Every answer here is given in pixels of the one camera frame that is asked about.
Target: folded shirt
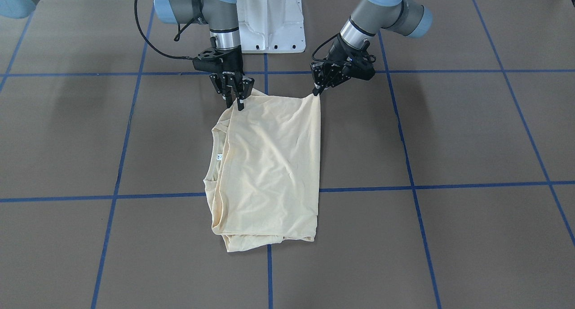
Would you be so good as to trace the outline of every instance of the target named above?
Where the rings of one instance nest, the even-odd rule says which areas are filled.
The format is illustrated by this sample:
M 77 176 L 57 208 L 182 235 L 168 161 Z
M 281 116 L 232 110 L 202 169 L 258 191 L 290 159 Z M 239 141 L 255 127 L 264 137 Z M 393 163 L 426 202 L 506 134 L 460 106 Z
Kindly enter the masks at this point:
M 312 242 L 318 225 L 320 98 L 253 90 L 245 108 L 228 108 L 212 129 L 204 179 L 212 230 L 228 252 Z

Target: white plastic base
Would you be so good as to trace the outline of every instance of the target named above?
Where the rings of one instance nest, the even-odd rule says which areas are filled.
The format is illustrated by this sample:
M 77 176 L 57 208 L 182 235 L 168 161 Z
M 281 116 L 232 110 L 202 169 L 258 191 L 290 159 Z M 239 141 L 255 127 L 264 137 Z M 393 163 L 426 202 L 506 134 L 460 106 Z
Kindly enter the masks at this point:
M 243 53 L 305 50 L 301 0 L 238 0 Z

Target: beige cloth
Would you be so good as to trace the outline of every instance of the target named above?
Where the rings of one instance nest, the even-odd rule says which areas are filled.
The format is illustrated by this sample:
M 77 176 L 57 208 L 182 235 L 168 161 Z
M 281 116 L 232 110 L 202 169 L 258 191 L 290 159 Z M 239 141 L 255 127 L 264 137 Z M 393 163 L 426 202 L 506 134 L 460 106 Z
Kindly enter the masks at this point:
M 228 252 L 312 242 L 318 225 L 320 99 L 266 96 L 253 90 L 246 108 L 226 109 L 212 129 L 203 181 L 212 230 Z

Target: gray table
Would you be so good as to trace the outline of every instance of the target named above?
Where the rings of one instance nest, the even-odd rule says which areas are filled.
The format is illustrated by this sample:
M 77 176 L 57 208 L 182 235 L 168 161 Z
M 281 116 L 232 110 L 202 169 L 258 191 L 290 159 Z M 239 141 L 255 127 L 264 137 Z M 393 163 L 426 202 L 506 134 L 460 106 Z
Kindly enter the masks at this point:
M 303 0 L 308 50 L 246 56 L 255 87 L 309 94 L 310 52 L 357 1 Z M 171 41 L 151 2 L 158 47 L 209 46 L 197 25 Z M 0 18 L 0 307 L 571 307 L 575 10 L 419 2 L 429 34 L 383 32 L 378 74 L 322 96 L 316 242 L 242 254 L 203 195 L 224 102 L 143 45 L 132 0 Z

